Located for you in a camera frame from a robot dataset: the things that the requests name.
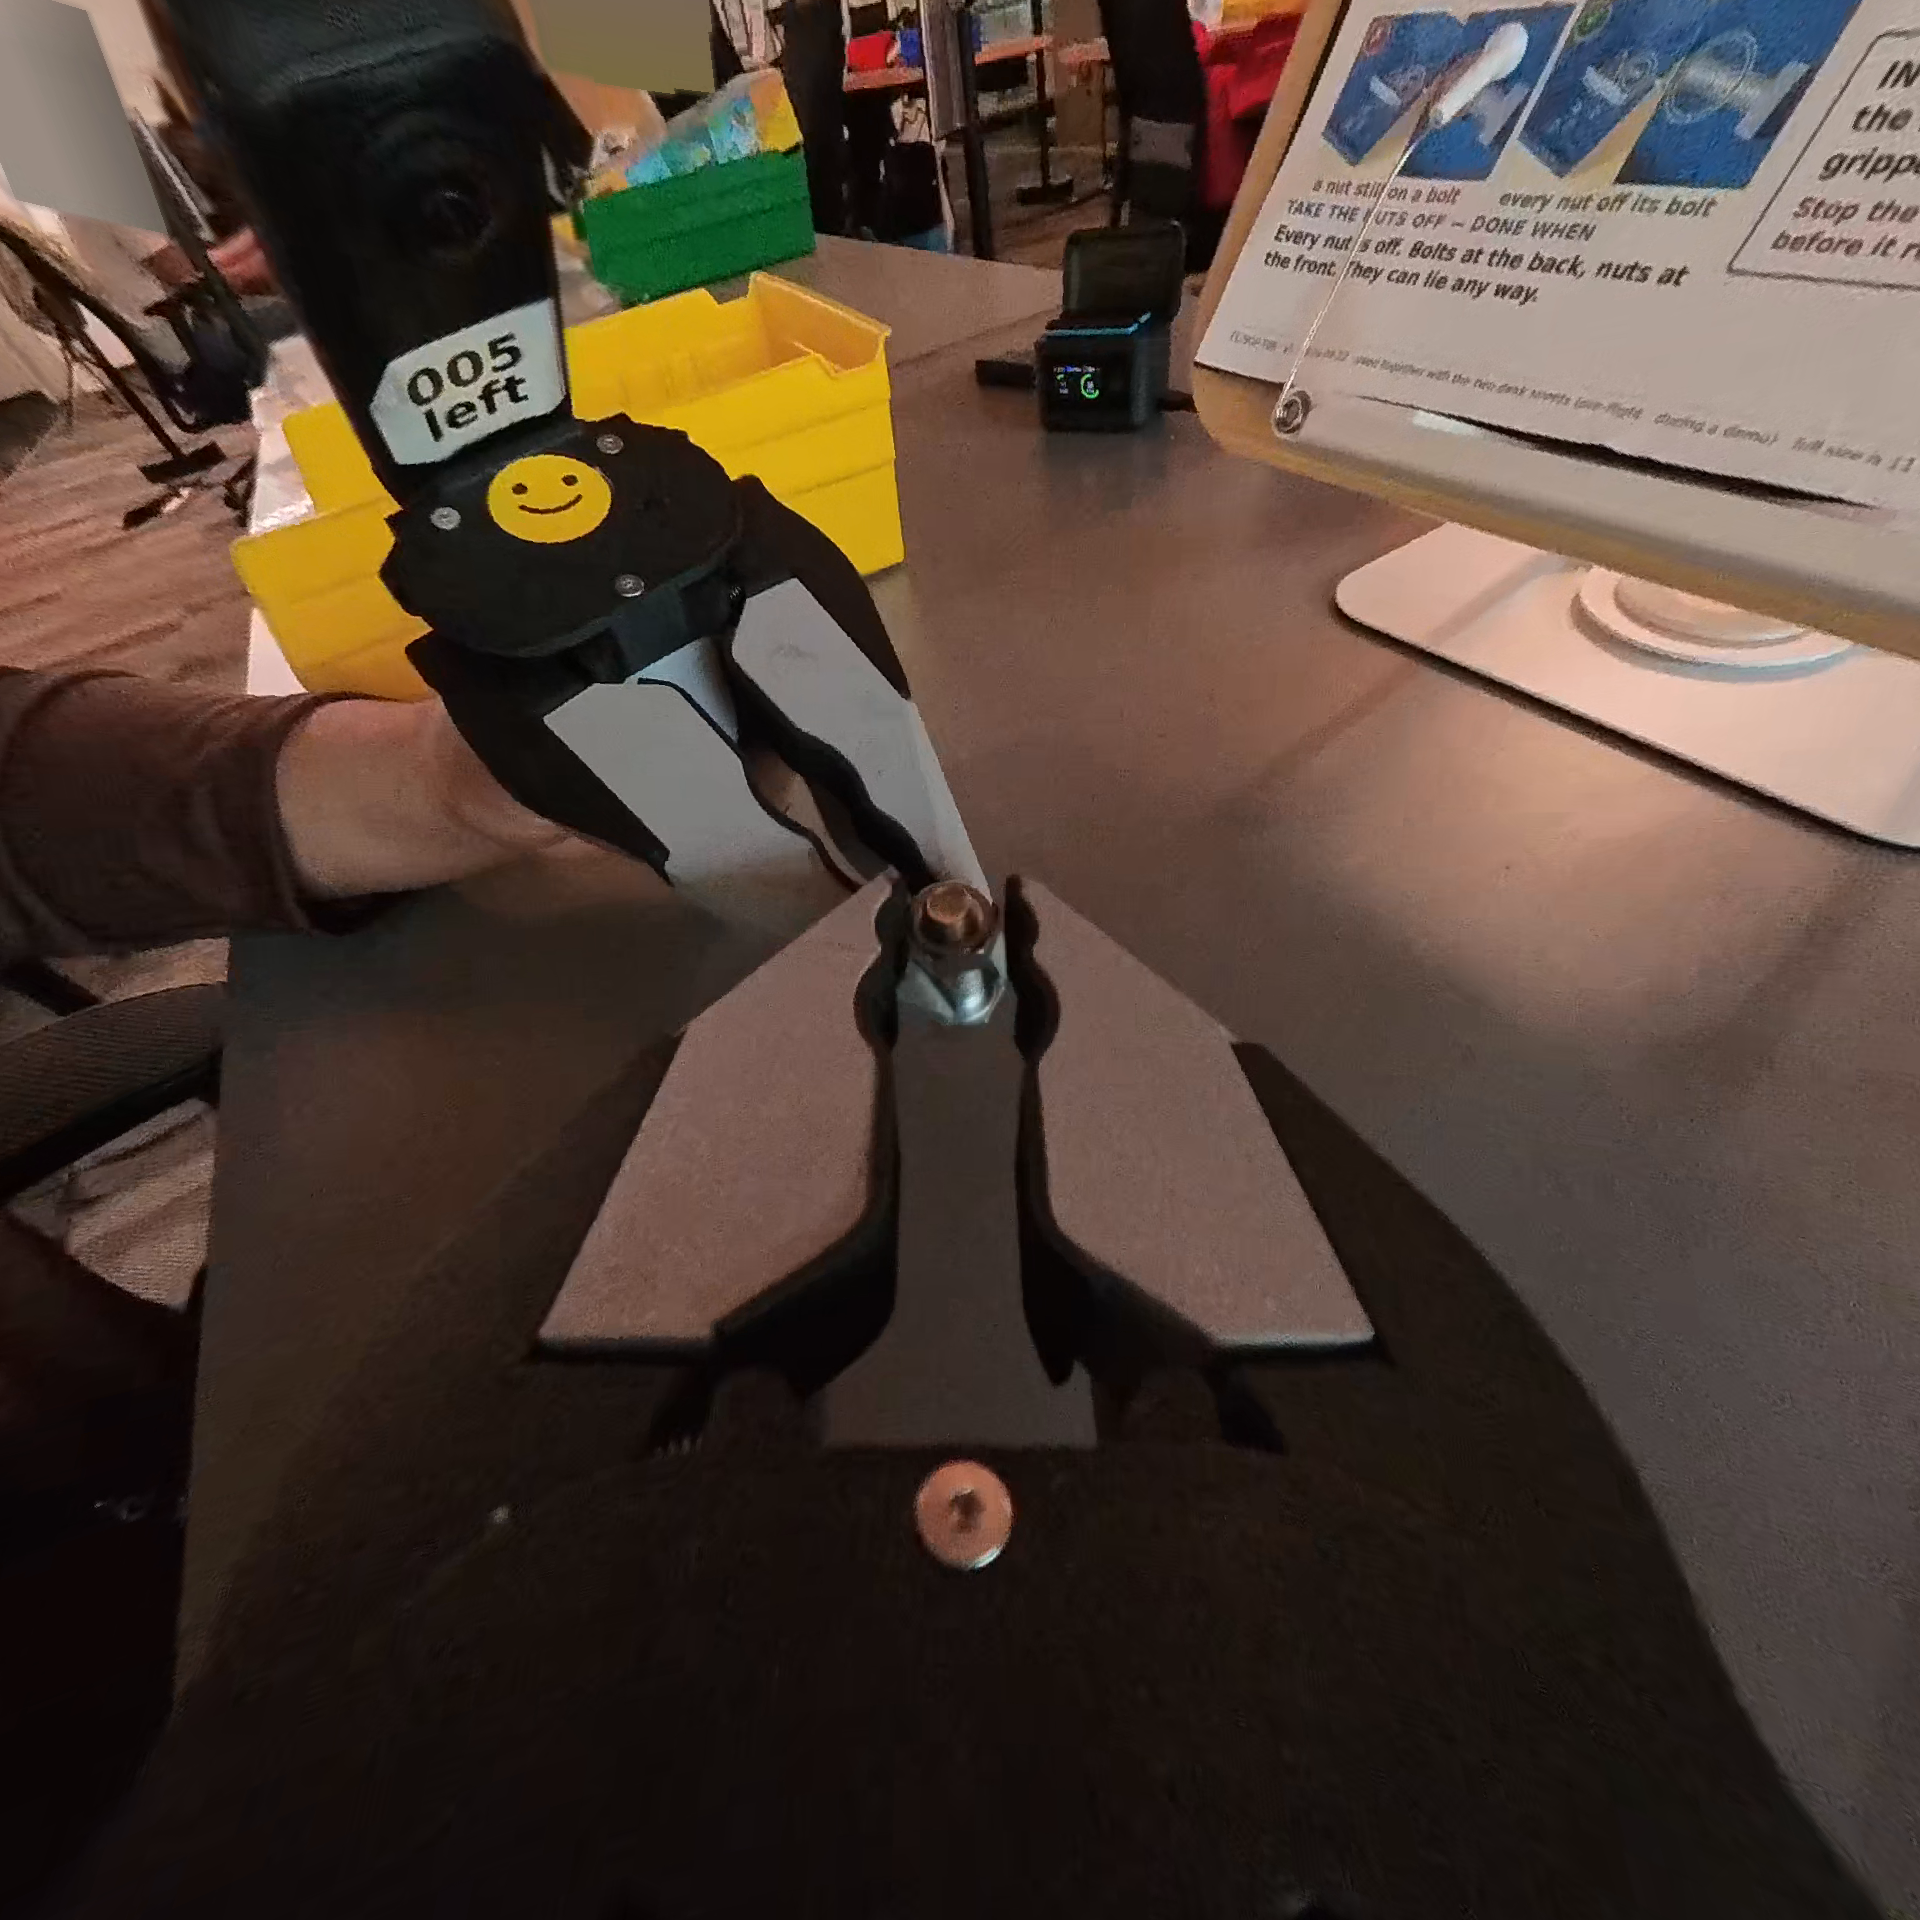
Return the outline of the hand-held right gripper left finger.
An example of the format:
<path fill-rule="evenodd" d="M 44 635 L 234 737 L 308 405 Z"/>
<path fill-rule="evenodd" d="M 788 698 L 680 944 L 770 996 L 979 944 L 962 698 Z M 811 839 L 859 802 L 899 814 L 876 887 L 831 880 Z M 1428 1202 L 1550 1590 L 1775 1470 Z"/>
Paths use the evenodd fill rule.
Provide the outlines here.
<path fill-rule="evenodd" d="M 873 882 L 685 1026 L 540 1356 L 777 1370 L 811 1390 L 878 1338 L 899 980 L 900 892 Z"/>

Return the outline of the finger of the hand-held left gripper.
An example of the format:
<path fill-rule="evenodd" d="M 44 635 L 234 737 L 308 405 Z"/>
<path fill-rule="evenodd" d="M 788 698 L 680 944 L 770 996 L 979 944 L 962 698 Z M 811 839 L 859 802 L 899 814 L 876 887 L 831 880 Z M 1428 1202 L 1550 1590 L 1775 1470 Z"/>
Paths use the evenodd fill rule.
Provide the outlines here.
<path fill-rule="evenodd" d="M 730 683 L 761 755 L 779 766 L 777 807 L 820 830 L 849 880 L 986 892 L 971 826 L 862 576 L 751 590 L 730 630 Z"/>
<path fill-rule="evenodd" d="M 820 830 L 770 795 L 779 766 L 756 749 L 730 683 L 730 639 L 692 639 L 616 685 L 549 716 L 556 741 L 658 853 L 651 866 L 703 908 L 829 908 L 849 880 Z"/>

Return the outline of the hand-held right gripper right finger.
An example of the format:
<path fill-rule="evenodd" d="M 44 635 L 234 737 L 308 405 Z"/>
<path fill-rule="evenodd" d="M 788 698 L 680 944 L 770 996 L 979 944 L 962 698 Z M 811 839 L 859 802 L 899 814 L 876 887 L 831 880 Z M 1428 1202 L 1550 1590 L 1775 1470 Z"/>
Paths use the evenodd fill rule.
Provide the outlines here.
<path fill-rule="evenodd" d="M 1233 1037 L 1032 880 L 1007 887 L 1007 964 L 1023 1311 L 1047 1377 L 1370 1349 Z"/>

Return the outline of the silver bolt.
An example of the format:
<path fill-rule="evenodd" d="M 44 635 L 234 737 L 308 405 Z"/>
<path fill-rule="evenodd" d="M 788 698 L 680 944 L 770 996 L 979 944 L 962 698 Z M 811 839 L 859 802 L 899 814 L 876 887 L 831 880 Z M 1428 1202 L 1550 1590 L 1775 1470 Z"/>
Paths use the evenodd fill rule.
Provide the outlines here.
<path fill-rule="evenodd" d="M 911 944 L 928 966 L 989 964 L 999 944 L 999 906 L 971 882 L 929 882 L 911 900 Z"/>

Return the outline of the silver hex nut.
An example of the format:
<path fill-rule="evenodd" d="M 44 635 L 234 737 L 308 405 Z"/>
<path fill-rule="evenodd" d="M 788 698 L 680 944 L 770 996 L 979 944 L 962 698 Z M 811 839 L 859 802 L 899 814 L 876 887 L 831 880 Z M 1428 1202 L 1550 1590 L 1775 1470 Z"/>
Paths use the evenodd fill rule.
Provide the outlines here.
<path fill-rule="evenodd" d="M 911 944 L 899 976 L 899 1020 L 982 1029 L 997 1020 L 1002 994 L 1007 974 L 997 944 L 972 955 Z"/>

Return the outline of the person's left forearm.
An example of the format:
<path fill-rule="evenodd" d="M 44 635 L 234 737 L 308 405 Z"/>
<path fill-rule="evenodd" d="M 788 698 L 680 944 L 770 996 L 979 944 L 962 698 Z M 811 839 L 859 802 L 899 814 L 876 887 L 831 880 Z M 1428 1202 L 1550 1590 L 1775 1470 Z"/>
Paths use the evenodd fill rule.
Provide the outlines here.
<path fill-rule="evenodd" d="M 323 705 L 2 671 L 2 962 L 319 927 L 278 760 Z"/>

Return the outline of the person's left hand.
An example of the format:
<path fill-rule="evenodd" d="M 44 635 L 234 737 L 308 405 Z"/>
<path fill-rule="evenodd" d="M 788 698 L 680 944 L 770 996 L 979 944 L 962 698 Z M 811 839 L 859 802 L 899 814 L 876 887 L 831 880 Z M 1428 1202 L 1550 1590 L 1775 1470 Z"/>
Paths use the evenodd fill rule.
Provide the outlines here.
<path fill-rule="evenodd" d="M 310 900 L 392 900 L 595 839 L 515 803 L 441 701 L 328 701 L 288 736 L 278 821 Z"/>

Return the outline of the green plastic bin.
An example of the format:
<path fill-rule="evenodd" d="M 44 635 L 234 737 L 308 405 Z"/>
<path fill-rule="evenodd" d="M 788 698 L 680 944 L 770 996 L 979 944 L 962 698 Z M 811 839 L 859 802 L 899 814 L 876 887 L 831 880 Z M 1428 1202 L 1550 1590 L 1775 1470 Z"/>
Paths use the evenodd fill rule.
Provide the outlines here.
<path fill-rule="evenodd" d="M 622 186 L 572 212 L 590 279 L 656 303 L 805 259 L 816 245 L 802 152 L 753 153 Z"/>

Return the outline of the colourful packets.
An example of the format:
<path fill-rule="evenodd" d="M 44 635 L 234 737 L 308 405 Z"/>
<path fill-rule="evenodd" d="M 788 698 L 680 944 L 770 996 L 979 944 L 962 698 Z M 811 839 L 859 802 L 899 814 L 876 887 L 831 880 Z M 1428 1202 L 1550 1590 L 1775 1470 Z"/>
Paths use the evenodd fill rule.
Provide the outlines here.
<path fill-rule="evenodd" d="M 802 152 L 800 118 L 777 70 L 740 71 L 673 118 L 651 99 L 643 105 L 646 126 L 595 137 L 586 200 Z"/>

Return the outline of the yellow plastic bin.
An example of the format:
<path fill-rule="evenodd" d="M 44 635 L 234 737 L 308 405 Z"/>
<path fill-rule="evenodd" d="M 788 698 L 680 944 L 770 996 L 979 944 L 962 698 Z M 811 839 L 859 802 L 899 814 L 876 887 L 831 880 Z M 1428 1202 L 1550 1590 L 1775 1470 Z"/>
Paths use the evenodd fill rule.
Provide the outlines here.
<path fill-rule="evenodd" d="M 756 477 L 859 576 L 904 562 L 887 328 L 777 274 L 719 302 L 685 291 L 565 333 L 581 420 L 685 432 L 730 477 Z M 396 503 L 312 349 L 283 342 L 252 398 L 252 527 L 232 565 L 252 597 L 246 690 L 423 698 L 423 635 L 381 584 Z"/>

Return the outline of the black charger case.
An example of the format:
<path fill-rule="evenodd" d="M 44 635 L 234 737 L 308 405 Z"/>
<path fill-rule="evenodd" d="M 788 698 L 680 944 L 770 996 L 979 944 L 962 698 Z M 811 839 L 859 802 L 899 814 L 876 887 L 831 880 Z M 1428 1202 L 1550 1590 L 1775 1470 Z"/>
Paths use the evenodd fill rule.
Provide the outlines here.
<path fill-rule="evenodd" d="M 1047 435 L 1122 435 L 1159 423 L 1172 391 L 1172 323 L 1189 237 L 1180 224 L 1082 229 L 1063 245 L 1062 310 L 1034 341 Z"/>

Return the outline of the white stand base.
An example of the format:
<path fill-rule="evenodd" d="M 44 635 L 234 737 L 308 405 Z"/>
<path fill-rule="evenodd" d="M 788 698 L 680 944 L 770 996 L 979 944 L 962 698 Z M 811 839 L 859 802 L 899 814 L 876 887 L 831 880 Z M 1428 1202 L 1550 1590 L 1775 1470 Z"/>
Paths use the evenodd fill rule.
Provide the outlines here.
<path fill-rule="evenodd" d="M 1918 664 L 1834 636 L 1702 648 L 1620 576 L 1440 527 L 1334 584 L 1353 623 L 1809 821 L 1918 848 Z"/>

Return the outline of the printed instruction sheet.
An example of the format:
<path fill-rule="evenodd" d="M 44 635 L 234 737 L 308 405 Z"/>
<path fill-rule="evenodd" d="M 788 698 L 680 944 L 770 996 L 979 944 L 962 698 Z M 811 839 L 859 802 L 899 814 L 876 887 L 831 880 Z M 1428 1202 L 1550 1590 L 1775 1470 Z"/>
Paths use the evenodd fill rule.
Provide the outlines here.
<path fill-rule="evenodd" d="M 1346 5 L 1198 349 L 1918 514 L 1918 5 Z"/>

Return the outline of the wooden display board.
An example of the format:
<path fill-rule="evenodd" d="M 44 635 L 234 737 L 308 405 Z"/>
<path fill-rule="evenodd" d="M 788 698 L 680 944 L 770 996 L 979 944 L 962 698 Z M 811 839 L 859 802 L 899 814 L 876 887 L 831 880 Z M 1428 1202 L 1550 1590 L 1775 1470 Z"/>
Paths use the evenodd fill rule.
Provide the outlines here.
<path fill-rule="evenodd" d="M 1309 403 L 1306 428 L 1278 439 L 1270 411 L 1283 385 L 1201 362 L 1224 274 L 1300 126 L 1342 8 L 1304 8 L 1210 263 L 1196 347 L 1198 414 L 1210 441 L 1434 520 L 1918 660 L 1918 514 L 1860 510 L 1358 396 Z"/>

